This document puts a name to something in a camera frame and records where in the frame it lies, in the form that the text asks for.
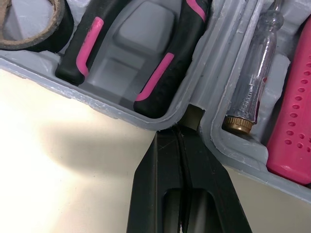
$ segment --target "pink handle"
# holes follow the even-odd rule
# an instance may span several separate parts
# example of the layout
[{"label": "pink handle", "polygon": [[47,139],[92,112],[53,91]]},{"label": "pink handle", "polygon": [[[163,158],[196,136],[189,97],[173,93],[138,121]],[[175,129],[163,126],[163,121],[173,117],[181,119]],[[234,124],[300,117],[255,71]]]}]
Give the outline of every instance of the pink handle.
[{"label": "pink handle", "polygon": [[104,21],[99,17],[95,17],[77,56],[76,65],[84,77],[88,75],[88,68],[86,66],[87,59],[91,54],[92,48],[94,47],[96,39],[101,32],[103,25]]},{"label": "pink handle", "polygon": [[196,0],[187,0],[187,4],[191,9],[193,9],[205,22],[206,20],[206,14],[204,10],[199,6],[199,4],[196,2]]},{"label": "pink handle", "polygon": [[311,18],[296,49],[268,151],[271,172],[303,185],[311,183]]},{"label": "pink handle", "polygon": [[160,80],[164,72],[166,71],[167,67],[170,65],[174,58],[174,54],[167,53],[158,67],[155,69],[154,73],[150,77],[149,81],[145,85],[144,89],[140,92],[137,96],[135,101],[142,101],[147,99],[150,94],[152,93],[153,89],[155,88],[157,82]]}]

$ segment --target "black pliers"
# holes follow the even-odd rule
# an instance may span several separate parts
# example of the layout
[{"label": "black pliers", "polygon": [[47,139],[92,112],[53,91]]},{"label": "black pliers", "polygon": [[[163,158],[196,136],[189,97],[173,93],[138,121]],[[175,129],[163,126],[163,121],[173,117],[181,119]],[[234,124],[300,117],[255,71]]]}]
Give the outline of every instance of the black pliers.
[{"label": "black pliers", "polygon": [[[56,69],[58,78],[74,85],[85,81],[108,30],[130,1],[90,2]],[[178,25],[162,61],[134,102],[136,112],[150,118],[166,113],[192,62],[196,44],[204,34],[210,6],[211,0],[182,0]]]},{"label": "black pliers", "polygon": [[127,233],[251,233],[225,168],[196,131],[157,132],[133,182]]}]

